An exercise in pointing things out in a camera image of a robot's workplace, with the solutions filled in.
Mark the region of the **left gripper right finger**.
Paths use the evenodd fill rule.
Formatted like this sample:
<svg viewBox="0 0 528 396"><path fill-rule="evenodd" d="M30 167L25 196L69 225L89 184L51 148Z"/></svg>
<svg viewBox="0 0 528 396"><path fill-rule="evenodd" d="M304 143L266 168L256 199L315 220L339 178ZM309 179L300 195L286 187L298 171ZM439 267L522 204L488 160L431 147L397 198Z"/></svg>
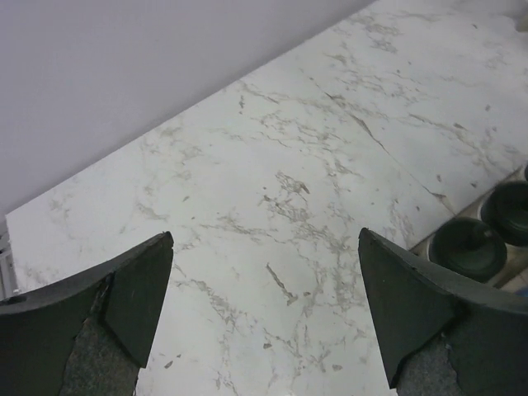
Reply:
<svg viewBox="0 0 528 396"><path fill-rule="evenodd" d="M389 387L399 395L525 395L527 299L363 228L358 252Z"/></svg>

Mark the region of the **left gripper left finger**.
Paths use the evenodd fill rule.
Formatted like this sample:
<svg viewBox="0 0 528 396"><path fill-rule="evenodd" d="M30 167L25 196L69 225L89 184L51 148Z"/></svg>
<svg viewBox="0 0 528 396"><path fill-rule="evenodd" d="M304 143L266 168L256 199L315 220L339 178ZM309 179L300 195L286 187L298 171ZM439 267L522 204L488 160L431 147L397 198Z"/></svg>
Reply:
<svg viewBox="0 0 528 396"><path fill-rule="evenodd" d="M3 395L133 395L172 270L159 233L107 262L1 303Z"/></svg>

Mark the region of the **black knob-lid glass jar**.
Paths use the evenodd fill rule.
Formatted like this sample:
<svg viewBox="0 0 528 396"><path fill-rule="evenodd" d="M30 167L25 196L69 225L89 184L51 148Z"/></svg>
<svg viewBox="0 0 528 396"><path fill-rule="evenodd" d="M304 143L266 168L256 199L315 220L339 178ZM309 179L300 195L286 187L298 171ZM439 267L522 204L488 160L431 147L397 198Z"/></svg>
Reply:
<svg viewBox="0 0 528 396"><path fill-rule="evenodd" d="M507 246L483 221L468 217L443 224L427 248L428 260L474 281L486 283L507 263Z"/></svg>

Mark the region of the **clear three-slot organizer tray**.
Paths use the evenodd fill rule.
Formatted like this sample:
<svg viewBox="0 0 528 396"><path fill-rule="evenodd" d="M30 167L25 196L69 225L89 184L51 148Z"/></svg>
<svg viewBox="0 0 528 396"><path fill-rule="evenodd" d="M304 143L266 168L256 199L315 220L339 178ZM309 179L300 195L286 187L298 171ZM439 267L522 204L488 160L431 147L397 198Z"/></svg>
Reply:
<svg viewBox="0 0 528 396"><path fill-rule="evenodd" d="M527 294L527 165L463 208L411 252L474 281Z"/></svg>

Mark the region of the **black-lid white jar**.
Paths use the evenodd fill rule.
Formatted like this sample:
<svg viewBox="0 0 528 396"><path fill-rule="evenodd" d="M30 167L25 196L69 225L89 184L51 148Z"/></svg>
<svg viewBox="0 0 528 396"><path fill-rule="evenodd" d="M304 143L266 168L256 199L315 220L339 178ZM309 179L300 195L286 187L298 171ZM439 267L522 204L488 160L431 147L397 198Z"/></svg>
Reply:
<svg viewBox="0 0 528 396"><path fill-rule="evenodd" d="M527 246L527 182L498 185L483 202L480 216L506 243Z"/></svg>

